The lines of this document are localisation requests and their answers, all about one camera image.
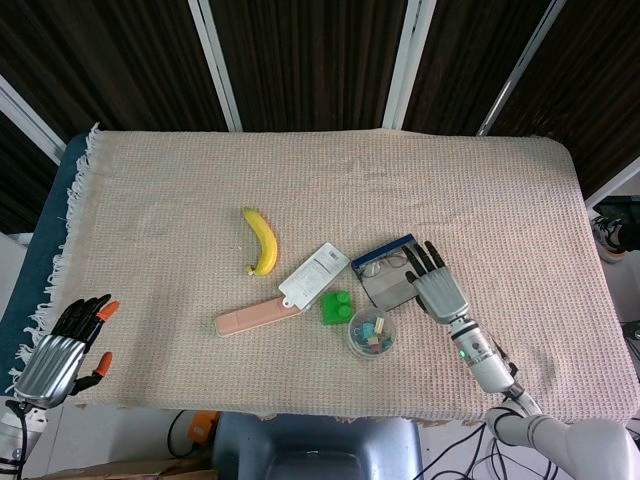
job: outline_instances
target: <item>cardboard box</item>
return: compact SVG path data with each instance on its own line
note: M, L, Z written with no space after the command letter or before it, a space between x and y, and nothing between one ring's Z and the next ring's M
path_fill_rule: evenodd
M93 467L74 468L34 480L218 480L210 458L114 462Z

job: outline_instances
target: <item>robotic hand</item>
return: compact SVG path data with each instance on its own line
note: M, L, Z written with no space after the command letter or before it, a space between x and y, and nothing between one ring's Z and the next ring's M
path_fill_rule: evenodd
M102 325L120 306L118 302L106 305L110 299L111 295L105 295L77 300L67 307L51 334L37 345L16 383L19 401L42 409L53 408L67 395L75 395L102 380L111 365L111 352L102 356L91 375L76 376Z
M430 256L420 245L403 251L416 274L407 272L420 307L437 323L449 325L460 357L482 389L502 393L505 401L490 409L485 421L496 438L511 446L536 449L577 480L640 478L640 452L622 425L591 419L566 425L542 415L540 407L514 380L499 348L467 317L469 303L431 242Z
M21 480L22 467L46 424L44 410L61 404L68 395L97 385L107 374L111 366L111 352L102 356L91 375L76 378L102 325L120 306L118 302L107 305L110 299L111 295L105 295L72 303L60 316L51 334L43 337L36 346L16 382L17 399L5 402L20 421L21 438L11 433L13 425L7 423L6 417L0 419L0 473L15 475L17 480Z

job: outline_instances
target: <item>yellow banana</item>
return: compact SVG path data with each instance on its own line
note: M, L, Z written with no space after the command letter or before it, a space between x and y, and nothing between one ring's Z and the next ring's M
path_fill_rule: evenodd
M256 210L253 208L243 208L242 214L247 221L251 229L257 235L260 241L260 248L262 254L258 264L254 267L249 265L247 267L247 273L249 275L264 276L267 275L273 267L276 265L276 259L278 258L278 243L276 242L276 236L273 234L271 227L267 221L262 218Z

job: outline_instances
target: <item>green toy block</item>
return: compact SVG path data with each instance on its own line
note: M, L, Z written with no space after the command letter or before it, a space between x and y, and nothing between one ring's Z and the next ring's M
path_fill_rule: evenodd
M349 323L353 315L349 292L329 292L322 296L322 323L338 325Z

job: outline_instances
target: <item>dark wooden panel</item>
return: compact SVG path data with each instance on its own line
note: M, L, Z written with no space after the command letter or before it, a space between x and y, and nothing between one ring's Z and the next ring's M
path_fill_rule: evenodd
M215 0L247 131L380 127L405 2Z
M33 232L56 165L0 113L0 231Z
M187 0L5 0L2 75L64 140L226 130Z
M640 155L640 3L568 0L491 135L571 152L585 196Z
M439 1L403 128L475 135L548 4Z

